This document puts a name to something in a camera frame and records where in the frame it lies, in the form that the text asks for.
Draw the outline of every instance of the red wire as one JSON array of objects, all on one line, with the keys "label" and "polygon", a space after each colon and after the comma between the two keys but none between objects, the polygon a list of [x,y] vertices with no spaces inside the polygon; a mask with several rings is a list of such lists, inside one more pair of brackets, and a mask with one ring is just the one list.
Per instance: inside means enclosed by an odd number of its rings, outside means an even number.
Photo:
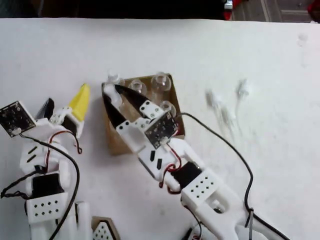
[{"label": "red wire", "polygon": [[[170,148],[170,150],[173,152],[173,154],[175,155],[175,157],[178,159],[179,161],[179,166],[176,168],[176,165],[174,163],[170,163],[164,170],[163,172],[163,178],[162,178],[162,181],[159,182],[159,188],[163,188],[164,187],[164,181],[165,181],[165,175],[167,172],[169,173],[172,173],[172,172],[175,172],[175,171],[178,171],[181,167],[182,167],[182,160],[181,160],[181,157],[177,154],[177,152],[169,145],[167,144],[168,147]],[[177,195],[177,194],[180,194],[181,191],[172,191],[169,187],[167,187],[167,191],[169,194],[172,194],[172,195]]]},{"label": "red wire", "polygon": [[[69,133],[71,134],[72,136],[74,136],[74,139],[76,141],[76,148],[77,148],[77,151],[78,151],[78,154],[82,154],[82,148],[79,146],[79,140],[77,139],[77,137],[74,135],[73,132],[71,131],[58,131],[56,132],[55,134],[53,134],[50,139],[49,139],[49,143],[51,144],[54,137],[59,135],[59,134],[64,134],[64,133]],[[47,173],[48,172],[48,167],[49,167],[49,156],[50,156],[50,149],[48,149],[48,152],[46,154],[46,157],[45,157],[45,172]]]}]

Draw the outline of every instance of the clear plastic dome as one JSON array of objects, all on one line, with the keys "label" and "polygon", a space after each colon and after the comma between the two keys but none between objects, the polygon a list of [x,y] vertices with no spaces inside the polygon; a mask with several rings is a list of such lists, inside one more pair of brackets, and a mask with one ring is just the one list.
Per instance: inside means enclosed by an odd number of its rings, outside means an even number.
[{"label": "clear plastic dome", "polygon": [[151,79],[151,89],[154,93],[163,93],[171,89],[171,79],[167,74],[159,72]]},{"label": "clear plastic dome", "polygon": [[160,108],[162,108],[164,111],[169,110],[173,117],[177,115],[176,107],[169,101],[163,101],[160,104]]},{"label": "clear plastic dome", "polygon": [[136,92],[144,96],[147,95],[147,86],[138,78],[132,80],[132,82],[129,85],[129,88],[135,90]]}]

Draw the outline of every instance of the cardboard piece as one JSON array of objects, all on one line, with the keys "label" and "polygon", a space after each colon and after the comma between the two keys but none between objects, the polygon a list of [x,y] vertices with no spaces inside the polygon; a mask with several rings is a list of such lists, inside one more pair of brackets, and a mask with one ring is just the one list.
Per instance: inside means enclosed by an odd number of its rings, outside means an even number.
[{"label": "cardboard piece", "polygon": [[91,221],[91,228],[93,232],[98,227],[100,222],[107,222],[111,228],[112,233],[114,234],[114,240],[120,240],[120,235],[116,229],[116,226],[111,218],[109,217],[101,217],[101,216],[93,216]]},{"label": "cardboard piece", "polygon": [[[125,79],[125,86],[128,87],[129,84],[131,83],[132,80],[134,79],[139,79],[141,82],[143,82],[147,89],[148,89],[148,93],[151,91],[151,79],[154,75],[151,76],[142,76],[142,77],[134,77],[134,78],[128,78]],[[175,89],[175,84],[174,84],[174,80],[172,78],[172,76],[170,74],[168,74],[169,78],[171,79],[171,90],[169,91],[168,95],[165,95],[163,98],[163,100],[167,100],[170,101],[176,108],[176,113],[179,114],[180,113],[180,107],[179,107],[179,103],[178,103],[178,98],[177,98],[177,94],[176,94],[176,89]],[[130,103],[124,99],[124,97],[122,98],[124,104],[131,109],[134,109]],[[105,125],[105,132],[106,132],[106,138],[107,138],[107,143],[108,143],[108,149],[111,155],[121,155],[121,154],[129,154],[131,153],[130,149],[128,148],[128,146],[124,143],[124,141],[120,138],[119,134],[115,131],[115,129],[111,126],[110,124],[110,120],[108,118],[106,109],[103,107],[103,112],[104,112],[104,125]],[[179,124],[179,132],[177,133],[177,135],[175,136],[175,138],[180,138],[180,139],[184,139],[185,138],[185,126],[184,126],[184,122],[182,120],[182,118],[180,117],[177,120],[178,124]]]}]

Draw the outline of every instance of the floor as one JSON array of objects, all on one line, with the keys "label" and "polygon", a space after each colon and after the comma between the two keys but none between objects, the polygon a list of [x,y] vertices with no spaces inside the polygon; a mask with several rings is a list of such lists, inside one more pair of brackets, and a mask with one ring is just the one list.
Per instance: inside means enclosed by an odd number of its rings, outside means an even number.
[{"label": "floor", "polygon": [[232,12],[234,21],[309,23],[313,0],[244,0]]}]

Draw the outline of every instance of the white 3d-printed part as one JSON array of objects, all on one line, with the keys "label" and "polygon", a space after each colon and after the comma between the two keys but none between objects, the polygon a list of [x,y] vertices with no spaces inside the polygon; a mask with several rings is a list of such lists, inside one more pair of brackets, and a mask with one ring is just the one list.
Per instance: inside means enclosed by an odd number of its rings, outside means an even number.
[{"label": "white 3d-printed part", "polygon": [[67,200],[67,192],[27,200],[29,224],[61,218],[66,211]]},{"label": "white 3d-printed part", "polygon": [[182,190],[183,199],[184,201],[188,199],[188,202],[195,208],[205,202],[219,185],[212,171],[206,169]]},{"label": "white 3d-printed part", "polygon": [[93,240],[114,240],[106,222],[100,222],[93,233]]}]

